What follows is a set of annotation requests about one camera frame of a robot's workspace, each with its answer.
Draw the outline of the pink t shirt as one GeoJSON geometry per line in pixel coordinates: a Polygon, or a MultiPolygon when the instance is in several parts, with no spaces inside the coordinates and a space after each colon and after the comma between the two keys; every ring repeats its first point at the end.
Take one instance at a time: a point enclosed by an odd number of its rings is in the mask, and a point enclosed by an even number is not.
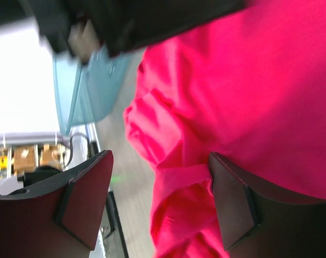
{"type": "Polygon", "coordinates": [[[326,199],[326,1],[250,1],[148,47],[124,120],[155,173],[156,257],[228,256],[211,152],[326,199]]]}

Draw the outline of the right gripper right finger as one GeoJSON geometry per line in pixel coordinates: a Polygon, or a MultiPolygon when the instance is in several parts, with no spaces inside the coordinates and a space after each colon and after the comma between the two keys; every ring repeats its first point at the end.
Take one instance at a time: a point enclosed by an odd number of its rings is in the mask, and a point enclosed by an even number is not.
{"type": "Polygon", "coordinates": [[[230,257],[326,257],[326,200],[273,184],[211,153],[208,167],[230,257]]]}

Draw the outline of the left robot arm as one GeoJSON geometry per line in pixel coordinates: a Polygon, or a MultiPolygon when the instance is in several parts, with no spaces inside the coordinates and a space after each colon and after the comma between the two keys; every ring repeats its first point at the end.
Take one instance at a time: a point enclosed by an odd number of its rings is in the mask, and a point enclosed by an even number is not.
{"type": "Polygon", "coordinates": [[[156,44],[230,15],[244,1],[17,1],[34,17],[55,53],[68,51],[86,63],[106,46],[108,55],[156,44]]]}

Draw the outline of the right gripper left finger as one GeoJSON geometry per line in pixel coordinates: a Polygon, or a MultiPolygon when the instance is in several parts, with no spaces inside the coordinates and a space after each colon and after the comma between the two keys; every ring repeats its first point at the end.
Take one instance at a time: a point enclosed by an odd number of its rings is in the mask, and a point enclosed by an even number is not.
{"type": "Polygon", "coordinates": [[[0,257],[88,257],[113,168],[104,150],[41,182],[0,195],[0,257]]]}

